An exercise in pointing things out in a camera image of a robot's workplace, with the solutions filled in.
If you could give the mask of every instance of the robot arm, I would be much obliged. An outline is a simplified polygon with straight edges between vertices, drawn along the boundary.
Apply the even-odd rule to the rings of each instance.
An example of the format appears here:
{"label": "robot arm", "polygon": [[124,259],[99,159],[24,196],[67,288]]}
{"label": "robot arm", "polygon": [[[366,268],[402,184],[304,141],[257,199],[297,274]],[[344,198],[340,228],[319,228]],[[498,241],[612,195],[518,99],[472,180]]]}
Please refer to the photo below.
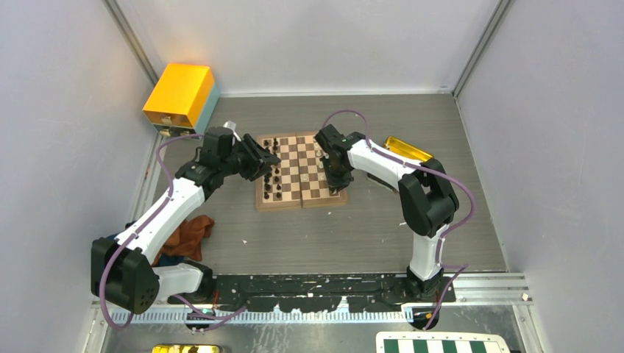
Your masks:
{"label": "robot arm", "polygon": [[240,174],[250,181],[269,172],[280,159],[268,153],[246,134],[240,139],[235,124],[210,128],[203,140],[199,159],[186,163],[176,173],[173,195],[169,189],[135,224],[115,240],[100,238],[91,248],[91,292],[98,296],[102,272],[113,252],[152,219],[126,246],[113,264],[106,282],[106,299],[134,314],[141,314],[157,299],[177,293],[191,293],[212,280],[212,271],[196,263],[152,268],[160,248],[173,231],[223,185],[225,177]]}
{"label": "robot arm", "polygon": [[[344,136],[331,124],[319,131],[316,141],[326,153],[323,165],[331,192],[340,191],[353,181],[353,169],[370,173],[399,191],[403,218],[414,233],[408,275],[415,277],[420,291],[436,285],[442,275],[441,264],[436,260],[437,243],[453,220],[459,202],[446,179],[425,174],[406,163],[444,173],[442,164],[433,158],[419,162],[402,157],[366,141],[359,132]],[[395,160],[373,149],[383,150]],[[430,188],[429,192],[425,193],[423,187]]]}

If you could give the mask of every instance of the wooden chessboard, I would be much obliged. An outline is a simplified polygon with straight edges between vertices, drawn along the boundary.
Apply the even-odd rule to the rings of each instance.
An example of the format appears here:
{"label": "wooden chessboard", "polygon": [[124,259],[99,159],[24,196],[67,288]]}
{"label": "wooden chessboard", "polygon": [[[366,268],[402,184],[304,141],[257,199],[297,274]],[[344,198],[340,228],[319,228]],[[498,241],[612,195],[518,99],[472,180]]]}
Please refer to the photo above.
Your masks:
{"label": "wooden chessboard", "polygon": [[323,151],[314,140],[316,132],[261,135],[258,143],[282,161],[270,175],[256,181],[256,208],[289,210],[347,203],[347,191],[332,195],[320,158]]}

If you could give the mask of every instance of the cable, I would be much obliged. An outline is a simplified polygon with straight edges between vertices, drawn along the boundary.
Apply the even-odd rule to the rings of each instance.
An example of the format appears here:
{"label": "cable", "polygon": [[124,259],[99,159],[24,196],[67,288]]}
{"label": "cable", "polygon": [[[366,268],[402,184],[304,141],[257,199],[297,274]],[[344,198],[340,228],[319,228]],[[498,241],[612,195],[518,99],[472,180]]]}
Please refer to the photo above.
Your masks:
{"label": "cable", "polygon": [[233,314],[224,315],[224,316],[213,316],[213,315],[208,315],[202,312],[198,307],[196,307],[195,305],[192,305],[190,301],[186,300],[186,298],[181,296],[180,294],[174,294],[173,297],[181,301],[182,303],[184,303],[187,307],[190,307],[198,316],[207,318],[208,320],[230,320],[231,318],[233,318],[234,316],[237,316],[238,314],[242,313],[246,309],[245,306],[243,306],[243,307],[238,308],[238,310],[236,310]]}
{"label": "cable", "polygon": [[[194,307],[192,304],[189,305],[189,307],[191,307],[191,309],[193,309],[193,311],[195,311],[195,313],[199,314],[200,316],[202,316],[202,315],[209,316],[209,315],[206,315],[206,314],[202,313],[201,311],[199,311],[199,309]],[[243,311],[245,311],[246,309],[247,309],[246,307],[239,307],[238,310],[236,310],[233,314],[230,314],[230,315],[227,315],[227,316],[219,316],[219,318],[224,318],[224,319],[219,321],[219,322],[217,322],[216,324],[212,324],[207,329],[203,329],[203,331],[200,331],[200,332],[206,332],[206,331],[212,331],[213,329],[218,329],[219,327],[223,326],[229,320],[232,320],[235,316],[240,315],[241,313],[243,313]]]}
{"label": "cable", "polygon": [[163,149],[163,147],[175,141],[185,140],[187,138],[200,138],[202,136],[204,135],[192,134],[192,135],[186,135],[186,136],[179,136],[177,138],[172,138],[171,140],[165,141],[156,149],[156,161],[158,161],[158,164],[160,164],[160,167],[163,169],[163,172],[165,173],[165,177],[167,178],[167,183],[169,184],[167,197],[165,198],[163,203],[160,204],[160,206],[158,206],[156,211],[154,211],[153,214],[151,214],[120,246],[117,247],[115,252],[113,252],[113,255],[110,257],[110,259],[106,263],[106,266],[104,267],[104,271],[102,272],[102,278],[99,281],[99,287],[98,287],[99,307],[100,307],[100,310],[102,310],[102,315],[104,316],[104,320],[106,321],[106,323],[114,329],[125,329],[126,327],[128,327],[128,325],[130,325],[130,322],[132,321],[132,317],[134,316],[134,314],[130,313],[126,323],[121,326],[119,326],[118,324],[115,324],[115,322],[113,322],[113,319],[110,317],[110,314],[108,313],[108,306],[106,304],[106,281],[108,280],[108,275],[110,273],[110,270],[113,268],[113,264],[115,263],[115,261],[117,260],[121,252],[126,248],[126,246],[128,246],[128,244],[130,244],[130,242],[133,241],[137,237],[138,233],[140,233],[141,230],[147,227],[149,222],[151,222],[154,218],[156,218],[156,216],[160,213],[160,211],[163,210],[163,208],[165,208],[165,206],[169,203],[169,200],[171,199],[171,197],[174,195],[174,180],[173,180],[173,177],[171,177],[171,173],[165,166],[165,163],[163,162],[163,158],[160,156],[160,150]]}
{"label": "cable", "polygon": [[[362,113],[360,113],[360,112],[358,112],[356,110],[344,109],[344,110],[339,110],[337,112],[334,112],[334,113],[330,114],[325,119],[325,121],[323,121],[322,127],[327,126],[327,122],[329,122],[329,120],[331,118],[333,118],[334,116],[336,116],[336,115],[338,115],[340,113],[353,113],[353,114],[356,114],[356,115],[360,116],[362,118],[362,120],[364,120],[364,130],[365,130],[364,139],[365,139],[366,144],[369,147],[369,149],[371,149],[371,151],[379,154],[382,157],[385,157],[385,158],[387,158],[389,160],[392,160],[392,161],[394,161],[396,163],[399,163],[401,165],[404,164],[403,160],[401,160],[400,158],[395,157],[395,156],[393,156],[391,154],[388,154],[388,153],[384,152],[384,150],[376,149],[375,147],[372,146],[372,143],[370,141],[370,126],[369,126],[369,122],[368,122],[368,120],[366,119],[366,117]],[[435,175],[435,176],[440,177],[442,179],[446,179],[449,182],[452,182],[458,188],[460,188],[463,192],[465,192],[465,194],[468,196],[468,199],[470,200],[470,211],[468,212],[468,215],[466,215],[466,217],[461,219],[461,221],[453,224],[451,227],[448,227],[447,230],[445,230],[442,234],[440,234],[440,238],[438,239],[438,243],[436,244],[436,262],[443,268],[457,269],[457,271],[449,279],[449,282],[447,283],[447,285],[444,286],[444,290],[442,291],[442,293],[440,295],[440,299],[438,300],[438,303],[436,305],[436,309],[433,311],[433,315],[431,316],[431,318],[429,318],[429,321],[427,321],[427,324],[423,328],[423,330],[426,331],[429,328],[429,326],[431,325],[431,323],[433,323],[433,320],[436,317],[437,313],[440,311],[440,308],[442,307],[442,301],[444,300],[444,296],[446,296],[446,293],[448,292],[448,288],[450,287],[451,283],[453,283],[455,278],[457,278],[459,276],[459,274],[461,272],[463,272],[468,267],[468,264],[464,264],[464,265],[445,265],[444,263],[442,263],[442,244],[444,243],[444,239],[447,237],[447,235],[450,232],[452,232],[453,230],[463,226],[466,222],[468,222],[468,220],[470,220],[474,216],[475,211],[477,210],[477,202],[475,200],[475,197],[470,192],[470,190],[466,187],[466,185],[462,184],[459,180],[453,178],[452,176],[448,176],[448,175],[446,175],[444,173],[441,173],[439,171],[434,171],[433,169],[426,168],[426,167],[423,167],[423,166],[417,165],[417,164],[412,164],[412,163],[409,163],[409,162],[405,162],[405,165],[410,167],[410,168],[414,168],[416,170],[425,172],[427,174],[432,174],[432,175]]]}

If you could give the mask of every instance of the orange towel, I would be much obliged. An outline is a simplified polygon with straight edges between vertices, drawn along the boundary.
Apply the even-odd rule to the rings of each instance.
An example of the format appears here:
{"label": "orange towel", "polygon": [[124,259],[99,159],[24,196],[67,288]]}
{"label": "orange towel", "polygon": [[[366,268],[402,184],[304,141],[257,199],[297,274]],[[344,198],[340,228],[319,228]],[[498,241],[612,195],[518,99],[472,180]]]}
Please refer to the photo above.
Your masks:
{"label": "orange towel", "polygon": [[214,223],[214,220],[206,215],[183,221],[160,249],[152,265],[158,263],[161,254],[187,256],[194,261],[201,261],[202,239],[210,237]]}

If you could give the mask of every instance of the gray floor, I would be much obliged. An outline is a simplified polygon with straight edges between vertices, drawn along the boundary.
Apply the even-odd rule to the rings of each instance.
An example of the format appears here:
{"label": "gray floor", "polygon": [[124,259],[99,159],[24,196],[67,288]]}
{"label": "gray floor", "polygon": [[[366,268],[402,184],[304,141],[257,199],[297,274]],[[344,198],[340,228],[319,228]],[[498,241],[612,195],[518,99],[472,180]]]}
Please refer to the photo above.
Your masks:
{"label": "gray floor", "polygon": [[[211,126],[231,120],[239,134],[315,130],[332,112],[351,108],[371,123],[372,139],[396,136],[429,151],[449,175],[475,194],[476,216],[449,236],[443,260],[469,263],[469,271],[504,270],[505,263],[490,221],[483,190],[464,128],[451,95],[310,96],[225,98],[217,104]],[[345,135],[364,132],[360,118],[336,116],[332,123]],[[168,147],[167,167],[175,171],[191,159],[198,141]],[[219,274],[285,274],[404,271],[411,259],[412,235],[403,222],[398,196],[354,173],[346,206],[259,213],[254,183],[231,176],[191,217],[214,218],[213,235],[202,246],[203,263]],[[157,196],[166,189],[161,176]],[[455,189],[460,210],[467,197]]]}

